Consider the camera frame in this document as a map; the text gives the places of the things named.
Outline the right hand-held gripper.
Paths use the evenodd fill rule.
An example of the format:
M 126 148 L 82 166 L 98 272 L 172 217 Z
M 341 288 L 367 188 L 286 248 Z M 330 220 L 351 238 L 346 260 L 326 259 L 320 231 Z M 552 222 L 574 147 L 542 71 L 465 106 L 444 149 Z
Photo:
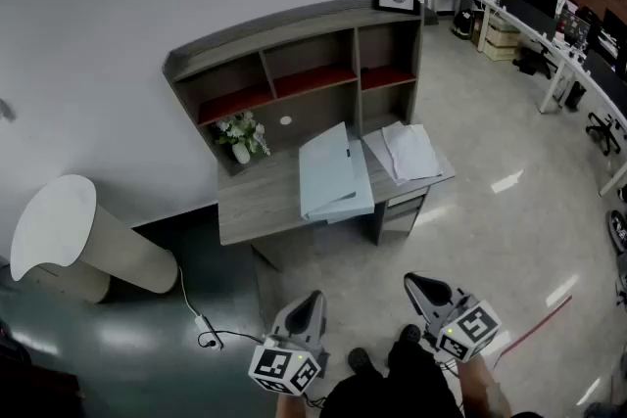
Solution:
M 478 355 L 501 328 L 495 310 L 459 286 L 408 272 L 404 287 L 414 309 L 428 323 L 434 349 L 456 361 L 469 361 Z

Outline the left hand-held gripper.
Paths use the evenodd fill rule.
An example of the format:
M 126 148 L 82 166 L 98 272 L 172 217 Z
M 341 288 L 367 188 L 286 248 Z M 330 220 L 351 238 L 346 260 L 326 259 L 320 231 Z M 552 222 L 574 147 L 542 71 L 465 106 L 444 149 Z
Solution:
M 312 291 L 276 315 L 271 334 L 255 348 L 248 376 L 262 389 L 282 395 L 303 395 L 310 384 L 325 376 L 328 352 L 322 340 L 327 300 Z

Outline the white A4 paper sheet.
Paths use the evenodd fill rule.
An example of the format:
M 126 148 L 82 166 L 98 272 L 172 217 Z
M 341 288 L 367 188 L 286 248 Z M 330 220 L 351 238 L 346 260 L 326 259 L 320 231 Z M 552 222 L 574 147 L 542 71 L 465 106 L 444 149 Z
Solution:
M 382 129 L 385 146 L 398 181 L 439 176 L 442 168 L 422 124 L 404 125 L 399 121 Z
M 363 137 L 363 140 L 365 142 L 365 144 L 368 146 L 368 148 L 371 150 L 371 152 L 377 157 L 377 159 L 379 160 L 379 162 L 382 164 L 382 166 L 384 167 L 384 169 L 388 172 L 388 174 L 391 176 L 391 178 L 393 179 L 393 181 L 398 185 L 402 185 L 407 183 L 408 181 L 398 181 L 395 178 L 394 172 L 393 172 L 393 167 L 392 167 L 392 161 L 391 161 L 391 157 L 388 153 L 388 150 L 385 146 L 385 142 L 383 139 L 383 135 L 382 135 L 382 129 L 384 128 L 380 128 L 374 132 L 371 132 L 369 134 L 366 134 Z

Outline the light blue folder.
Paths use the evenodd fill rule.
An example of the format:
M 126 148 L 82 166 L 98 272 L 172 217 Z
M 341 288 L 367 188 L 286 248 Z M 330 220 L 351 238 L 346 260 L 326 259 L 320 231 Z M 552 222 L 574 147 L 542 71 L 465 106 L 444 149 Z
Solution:
M 372 214 L 374 200 L 362 141 L 340 122 L 299 149 L 300 215 L 332 224 Z

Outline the person's left forearm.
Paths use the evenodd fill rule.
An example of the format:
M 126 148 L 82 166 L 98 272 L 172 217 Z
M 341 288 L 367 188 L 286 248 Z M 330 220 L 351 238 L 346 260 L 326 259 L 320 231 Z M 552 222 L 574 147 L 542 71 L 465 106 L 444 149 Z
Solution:
M 279 394 L 275 418 L 307 418 L 305 399 L 301 395 Z

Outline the person's right black shoe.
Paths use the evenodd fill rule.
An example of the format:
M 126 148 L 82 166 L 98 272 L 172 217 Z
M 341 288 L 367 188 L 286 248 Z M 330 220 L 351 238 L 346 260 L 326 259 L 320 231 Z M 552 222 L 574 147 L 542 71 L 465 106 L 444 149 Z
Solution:
M 398 342 L 404 345 L 419 346 L 421 338 L 420 328 L 414 324 L 408 324 L 401 331 Z

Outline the person's black shoe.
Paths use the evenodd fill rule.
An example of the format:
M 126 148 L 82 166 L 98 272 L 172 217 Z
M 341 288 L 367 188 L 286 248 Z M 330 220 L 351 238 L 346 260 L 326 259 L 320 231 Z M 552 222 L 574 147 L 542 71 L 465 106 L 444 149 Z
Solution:
M 404 345 L 419 346 L 421 338 L 420 328 L 414 324 L 408 324 L 401 331 L 398 342 Z
M 347 356 L 347 362 L 349 368 L 356 375 L 365 374 L 375 370 L 371 359 L 364 348 L 353 348 Z

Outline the person's left black shoe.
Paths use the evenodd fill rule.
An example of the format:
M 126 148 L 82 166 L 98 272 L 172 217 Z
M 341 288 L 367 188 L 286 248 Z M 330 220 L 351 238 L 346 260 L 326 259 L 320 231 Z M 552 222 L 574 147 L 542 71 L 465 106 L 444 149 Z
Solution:
M 349 368 L 356 375 L 365 374 L 375 370 L 371 359 L 364 348 L 353 348 L 347 356 L 347 362 Z

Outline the person's black trousers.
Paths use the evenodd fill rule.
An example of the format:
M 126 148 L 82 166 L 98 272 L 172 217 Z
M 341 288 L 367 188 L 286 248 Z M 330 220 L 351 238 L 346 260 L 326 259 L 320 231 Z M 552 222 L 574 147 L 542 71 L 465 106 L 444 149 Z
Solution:
M 366 369 L 328 395 L 319 418 L 463 418 L 432 354 L 398 340 L 388 355 L 389 372 Z

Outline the grey wooden desk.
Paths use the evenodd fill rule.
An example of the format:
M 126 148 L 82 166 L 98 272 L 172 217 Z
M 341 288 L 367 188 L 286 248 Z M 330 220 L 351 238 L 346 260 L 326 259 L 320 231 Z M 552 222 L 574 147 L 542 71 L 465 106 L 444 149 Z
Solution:
M 452 179 L 456 172 L 443 151 L 434 147 L 441 173 L 397 184 L 376 156 L 385 147 L 381 132 L 374 131 L 370 136 L 373 140 L 363 142 L 362 150 L 373 212 L 353 215 L 347 220 L 377 245 L 382 234 L 401 221 L 413 225 L 430 189 Z M 249 243 L 259 254 L 262 241 L 312 224 L 301 217 L 298 150 L 297 146 L 291 146 L 232 177 L 224 173 L 220 176 L 218 222 L 223 245 Z

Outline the white vase with flowers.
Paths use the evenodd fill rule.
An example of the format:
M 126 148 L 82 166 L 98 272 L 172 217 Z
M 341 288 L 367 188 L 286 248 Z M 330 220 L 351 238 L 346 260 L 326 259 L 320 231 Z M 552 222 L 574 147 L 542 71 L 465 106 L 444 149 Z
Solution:
M 252 111 L 244 111 L 217 120 L 212 128 L 217 134 L 215 143 L 227 146 L 240 164 L 249 163 L 254 156 L 270 156 L 265 139 L 265 127 Z

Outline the black office chair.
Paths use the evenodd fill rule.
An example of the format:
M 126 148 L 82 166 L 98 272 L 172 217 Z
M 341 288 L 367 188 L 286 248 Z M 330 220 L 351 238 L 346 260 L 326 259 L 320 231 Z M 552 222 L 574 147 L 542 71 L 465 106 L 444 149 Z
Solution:
M 598 140 L 604 140 L 603 155 L 607 157 L 611 152 L 621 153 L 621 146 L 614 135 L 614 131 L 621 131 L 623 139 L 627 141 L 627 122 L 621 122 L 612 116 L 609 120 L 601 119 L 594 112 L 587 115 L 589 124 L 585 127 L 585 132 L 590 136 L 595 136 Z
M 557 65 L 548 58 L 549 54 L 550 50 L 545 45 L 541 46 L 540 51 L 521 46 L 519 57 L 514 59 L 512 63 L 523 73 L 534 75 L 539 71 L 546 79 L 551 80 L 552 71 L 557 70 Z

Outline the stacked cardboard boxes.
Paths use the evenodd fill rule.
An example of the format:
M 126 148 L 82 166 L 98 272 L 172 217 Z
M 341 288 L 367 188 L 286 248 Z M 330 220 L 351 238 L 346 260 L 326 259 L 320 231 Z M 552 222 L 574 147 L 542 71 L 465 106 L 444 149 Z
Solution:
M 489 19 L 483 53 L 492 61 L 513 61 L 519 54 L 520 31 L 498 16 Z

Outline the long white office desk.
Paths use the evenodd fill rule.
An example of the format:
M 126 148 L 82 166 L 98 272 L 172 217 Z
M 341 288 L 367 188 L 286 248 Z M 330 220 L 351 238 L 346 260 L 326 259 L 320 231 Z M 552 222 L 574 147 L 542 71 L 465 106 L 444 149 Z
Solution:
M 602 88 L 592 79 L 592 75 L 587 70 L 583 69 L 583 65 L 578 61 L 578 57 L 582 55 L 581 52 L 573 51 L 573 56 L 570 56 L 570 51 L 572 50 L 570 46 L 564 45 L 563 47 L 559 47 L 558 45 L 555 45 L 544 32 L 538 32 L 517 16 L 510 13 L 506 7 L 501 7 L 494 0 L 474 1 L 477 1 L 484 6 L 484 23 L 487 23 L 492 15 L 500 15 L 505 21 L 516 26 L 527 37 L 546 47 L 549 53 L 558 61 L 557 69 L 550 81 L 550 86 L 544 95 L 543 101 L 538 106 L 538 111 L 541 115 L 547 111 L 550 101 L 554 97 L 555 90 L 559 85 L 562 75 L 564 74 L 564 70 L 570 69 L 576 79 L 578 79 L 582 84 L 594 89 L 595 92 L 603 99 L 610 109 L 612 118 L 620 124 L 627 134 L 627 116 L 621 112 L 621 110 L 611 101 Z M 436 11 L 436 4 L 437 0 L 430 0 L 430 8 L 434 11 Z

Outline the grey wooden shelf hutch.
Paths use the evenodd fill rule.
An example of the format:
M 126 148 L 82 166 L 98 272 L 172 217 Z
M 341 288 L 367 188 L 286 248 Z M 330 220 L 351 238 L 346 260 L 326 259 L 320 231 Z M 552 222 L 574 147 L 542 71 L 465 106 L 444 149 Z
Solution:
M 256 18 L 171 50 L 162 66 L 174 96 L 226 175 L 245 170 L 212 125 L 252 111 L 273 153 L 338 122 L 363 136 L 410 123 L 419 81 L 419 15 L 333 0 Z M 280 119 L 292 122 L 282 125 Z

